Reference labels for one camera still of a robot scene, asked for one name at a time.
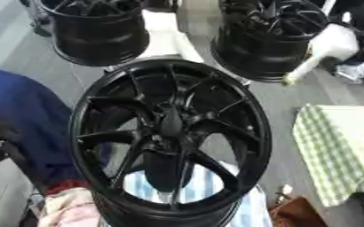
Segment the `concrete floor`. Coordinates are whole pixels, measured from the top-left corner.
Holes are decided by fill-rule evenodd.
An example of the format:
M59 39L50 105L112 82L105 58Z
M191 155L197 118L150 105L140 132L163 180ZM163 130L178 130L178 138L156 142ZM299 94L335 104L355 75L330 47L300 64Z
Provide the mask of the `concrete floor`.
M209 41L216 34L219 22L216 4L215 0L187 0L179 14L181 29L189 34L206 63L214 66ZM84 90L102 76L102 70L72 65L61 59L54 53L51 40L35 35L29 22L18 1L0 1L0 69L41 82L73 106ZM296 108L306 103L364 105L364 86L344 84L317 69L294 87L253 82L250 89L266 110L273 130L273 156L260 182L269 200L274 199L280 185L290 184L294 194L304 195L313 203L329 226L364 227L364 215L357 201L349 200L332 208L320 204L291 134ZM207 149L220 160L232 162L233 158L219 149L224 143L213 137Z

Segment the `matte black rim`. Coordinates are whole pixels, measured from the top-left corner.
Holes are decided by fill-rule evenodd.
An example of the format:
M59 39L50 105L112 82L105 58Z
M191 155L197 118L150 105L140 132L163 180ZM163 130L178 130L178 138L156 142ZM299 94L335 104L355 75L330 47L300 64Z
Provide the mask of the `matte black rim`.
M122 117L125 110L129 114ZM101 123L111 115L114 125L103 130ZM138 120L137 128L118 131L120 121L128 121L131 116ZM233 148L240 168L238 176L200 150L205 138L214 133L224 135ZM212 67L176 59L128 64L95 82L75 108L70 141L76 166L107 203L130 214L165 219L201 215L208 218L208 214L235 206L264 173L272 149L265 113L249 91ZM96 145L106 142L131 145L114 176L102 171L95 154ZM123 189L124 177L143 153L178 160L170 204L141 200ZM179 203L191 163L218 175L225 188L204 200Z
M306 0L274 1L273 7L273 12L265 12L260 5L242 4L236 0L220 1L224 17L234 17L232 23L238 24L242 32L266 39L285 42L311 40L328 22L320 8Z
M274 1L268 9L249 1L221 0L224 23L211 44L216 61L260 82L279 82L305 59L307 46L328 20L305 0Z
M149 45L140 0L41 0L55 51L89 67L125 63Z

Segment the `wheel spoke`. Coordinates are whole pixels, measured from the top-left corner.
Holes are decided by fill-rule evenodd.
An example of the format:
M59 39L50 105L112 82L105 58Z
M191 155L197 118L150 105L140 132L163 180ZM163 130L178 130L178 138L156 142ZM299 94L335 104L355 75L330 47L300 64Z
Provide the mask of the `wheel spoke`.
M58 4L53 10L57 12L58 10L61 10L63 7L66 7L69 3L71 3L72 0L63 0L60 4Z
M187 154L185 151L182 151L178 157L178 165L177 165L177 180L175 185L175 191L172 193L170 205L174 209L178 208L180 191L182 190L182 186L185 182L187 168L189 166L189 162L187 160Z
M229 106L226 106L226 107L222 108L222 109L218 112L218 114L219 114L219 115L227 114L229 111L233 110L235 107L239 106L240 104L243 104L243 103L244 103L244 101L245 101L245 99L240 99L240 100L238 100L238 101L236 101L236 102L232 103L231 105L229 105Z
M257 136L247 130L239 129L226 122L206 117L201 118L194 123L191 130L198 132L199 134L202 132L209 134L221 133L226 136L238 137L248 145L257 145L260 142L260 139Z
M207 153L197 149L191 154L191 159L193 163L197 163L218 175L224 182L226 189L235 190L239 186L239 179Z
M145 98L145 94L143 93L142 87L137 81L137 78L135 77L134 73L132 71L127 71L126 74L130 77L132 86L135 90L135 94L137 96L137 99L142 100Z
M306 35L306 32L300 26L295 25L292 21L284 20L282 23L289 29L298 32L300 35Z
M115 142L120 144L132 144L137 132L133 130L126 131L106 131L96 132L78 136L77 139L87 148L93 148L96 145L106 142Z
M132 145L130 150L125 155L122 164L119 169L115 173L114 176L111 177L112 183L111 188L117 189L123 187L123 180L125 176L130 172L132 165L138 159L138 157L144 152L141 149L140 145Z
M178 94L182 93L183 91L180 90L177 77L175 76L175 73L174 73L173 65L167 66L166 76L171 81L171 84L172 84L172 96L171 96L170 102L176 103Z
M151 125L155 121L155 115L152 109L143 102L136 99L128 98L111 98L111 97L89 97L91 105L100 111L107 107L117 106L131 110L136 114L143 125Z
M289 15L289 16L291 16L291 17L293 17L293 18L296 18L296 19L298 19L298 20L302 20L302 21L304 21L304 22L306 22L306 23L309 23L309 24L312 24L312 25L314 25L314 26L316 26L316 27L320 27L320 28L322 28L323 26L321 25L321 24L319 24L318 22L316 22L316 21L314 21L314 20L312 20L312 19L310 19L310 18L308 18L308 17L306 17L304 14L301 14L301 13L299 13L299 12L285 12L285 13L283 13L284 15Z

